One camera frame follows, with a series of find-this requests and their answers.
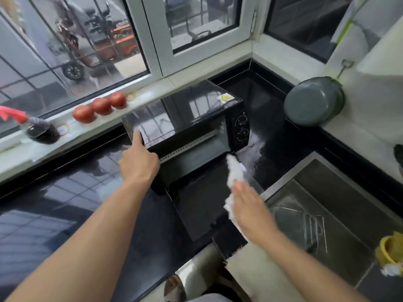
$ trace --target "black toaster oven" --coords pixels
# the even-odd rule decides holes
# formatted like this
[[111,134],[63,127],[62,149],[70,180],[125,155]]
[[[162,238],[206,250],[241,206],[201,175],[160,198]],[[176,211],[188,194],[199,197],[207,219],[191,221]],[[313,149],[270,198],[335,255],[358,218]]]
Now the black toaster oven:
[[[131,140],[139,130],[144,146],[158,154],[161,167],[151,189],[169,194],[193,239],[204,234],[230,193],[225,156],[249,142],[242,99],[202,81],[125,115],[123,123]],[[200,216],[200,205],[210,213]],[[198,218],[197,229],[189,230]]]

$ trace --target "window hinge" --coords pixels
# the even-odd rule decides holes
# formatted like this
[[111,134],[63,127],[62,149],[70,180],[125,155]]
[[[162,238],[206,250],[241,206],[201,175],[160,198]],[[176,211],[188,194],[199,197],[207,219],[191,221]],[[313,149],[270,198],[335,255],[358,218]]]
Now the window hinge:
[[253,33],[255,30],[255,24],[256,24],[257,17],[258,17],[258,10],[255,8],[255,11],[253,12],[253,18],[252,18],[251,33]]

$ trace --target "window pane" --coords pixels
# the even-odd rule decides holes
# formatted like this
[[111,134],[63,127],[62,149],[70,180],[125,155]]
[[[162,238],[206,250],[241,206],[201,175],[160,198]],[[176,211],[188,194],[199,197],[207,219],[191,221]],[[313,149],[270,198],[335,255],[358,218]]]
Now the window pane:
[[265,33],[323,62],[336,47],[332,37],[351,0],[272,0]]
[[[43,116],[148,73],[122,0],[0,6],[1,105]],[[13,126],[0,120],[0,133]]]
[[174,53],[239,26],[242,0],[164,0]]

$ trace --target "warning sticker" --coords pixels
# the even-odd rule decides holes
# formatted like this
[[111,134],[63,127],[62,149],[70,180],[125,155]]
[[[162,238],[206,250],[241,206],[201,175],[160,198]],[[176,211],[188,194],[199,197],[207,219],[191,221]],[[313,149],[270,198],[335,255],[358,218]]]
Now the warning sticker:
[[223,95],[217,96],[217,99],[219,101],[221,101],[223,104],[225,104],[226,102],[228,102],[228,101],[230,101],[230,100],[232,100],[234,98],[235,97],[233,97],[231,94],[228,94],[228,93],[224,93]]

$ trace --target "oven knob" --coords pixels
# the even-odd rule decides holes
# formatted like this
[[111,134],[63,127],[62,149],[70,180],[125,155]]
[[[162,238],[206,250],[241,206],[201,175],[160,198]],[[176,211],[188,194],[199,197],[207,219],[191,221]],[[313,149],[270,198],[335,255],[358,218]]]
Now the oven knob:
[[246,116],[240,116],[235,121],[235,126],[236,127],[243,127],[246,124],[248,124],[248,118]]
[[238,141],[242,142],[248,138],[249,130],[244,128],[240,132],[238,132],[237,139]]

